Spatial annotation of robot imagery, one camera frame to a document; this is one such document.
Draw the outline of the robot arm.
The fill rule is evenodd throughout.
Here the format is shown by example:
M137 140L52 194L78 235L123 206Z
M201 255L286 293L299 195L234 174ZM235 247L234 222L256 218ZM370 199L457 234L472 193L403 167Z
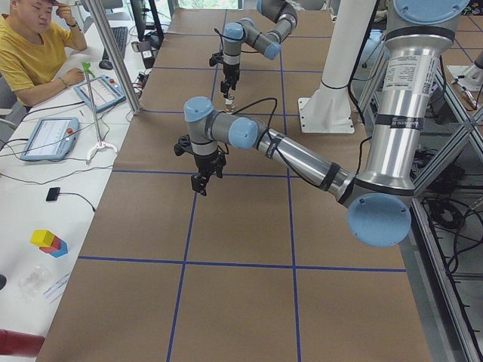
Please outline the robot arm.
M219 34L221 50L209 59L211 66L223 66L220 92L227 105L233 102L230 92L236 89L240 79L242 46L246 44L265 58L274 60L281 52L281 43L297 27L297 12L287 1L258 1L257 11L274 23L273 28L263 32L249 17L227 23Z
M410 170L417 147L435 63L452 45L465 1L394 1L385 46L390 53L383 102L376 117L363 172L352 174L287 138L262 121L217 111L206 97L193 97L183 111L187 135L174 153L191 154L198 173L192 189L201 195L226 163L219 144L256 149L285 164L308 184L330 192L347 210L351 232L361 242L389 247L411 227L406 198L414 193Z

